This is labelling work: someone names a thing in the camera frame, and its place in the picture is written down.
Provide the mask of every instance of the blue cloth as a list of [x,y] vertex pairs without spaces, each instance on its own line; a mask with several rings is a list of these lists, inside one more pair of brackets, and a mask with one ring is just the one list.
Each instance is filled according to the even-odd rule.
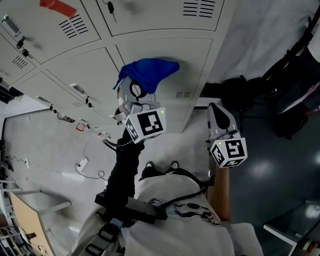
[[167,61],[159,58],[143,58],[121,68],[119,79],[113,89],[127,76],[141,84],[144,91],[153,94],[162,79],[178,71],[178,62]]

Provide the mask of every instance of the wooden panel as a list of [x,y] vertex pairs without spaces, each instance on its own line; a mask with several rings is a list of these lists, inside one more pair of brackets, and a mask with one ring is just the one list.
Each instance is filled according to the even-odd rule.
[[26,205],[12,191],[10,192],[10,197],[15,216],[18,221],[18,226],[23,229],[26,234],[36,234],[36,237],[30,240],[32,247],[39,252],[40,250],[38,249],[38,246],[42,246],[45,248],[46,255],[54,256],[54,253],[48,243],[48,238],[43,231],[44,227],[42,227],[40,217],[37,212]]

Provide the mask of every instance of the wall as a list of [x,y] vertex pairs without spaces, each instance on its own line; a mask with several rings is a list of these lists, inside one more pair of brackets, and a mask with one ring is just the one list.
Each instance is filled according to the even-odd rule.
[[43,105],[42,103],[34,100],[33,98],[30,98],[27,95],[23,95],[18,99],[14,99],[10,101],[9,104],[5,104],[2,101],[0,101],[0,125],[1,121],[3,121],[5,118],[21,115],[24,113],[44,110],[47,108],[48,107],[46,105]]

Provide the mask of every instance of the black arm sleeve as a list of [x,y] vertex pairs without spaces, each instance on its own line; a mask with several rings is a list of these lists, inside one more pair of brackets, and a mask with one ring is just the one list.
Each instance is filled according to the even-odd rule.
[[[118,144],[122,145],[131,140],[127,129]],[[124,206],[128,197],[135,195],[135,175],[138,173],[139,155],[145,148],[143,142],[116,148],[116,164],[108,179],[104,198],[108,205]]]

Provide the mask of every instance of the sticker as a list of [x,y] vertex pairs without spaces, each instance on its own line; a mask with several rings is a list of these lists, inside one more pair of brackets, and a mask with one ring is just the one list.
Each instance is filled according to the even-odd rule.
[[222,155],[220,149],[217,145],[215,145],[211,151],[212,155],[215,158],[215,161],[218,163],[218,165],[221,165],[223,161],[225,160],[224,156]]
[[77,9],[59,0],[40,0],[40,6],[72,18]]
[[164,130],[162,128],[157,111],[139,114],[137,117],[144,136]]
[[136,140],[139,138],[139,136],[138,136],[138,134],[137,134],[137,132],[136,132],[136,129],[135,129],[134,126],[132,125],[130,119],[128,119],[128,121],[126,122],[125,126],[126,126],[126,129],[127,129],[128,132],[129,132],[131,138],[133,139],[133,141],[136,141]]
[[241,164],[243,159],[238,159],[238,160],[230,160],[226,162],[226,164],[223,167],[232,167],[232,166],[238,166]]
[[239,139],[229,140],[225,142],[226,151],[229,159],[245,157],[245,151],[242,142]]

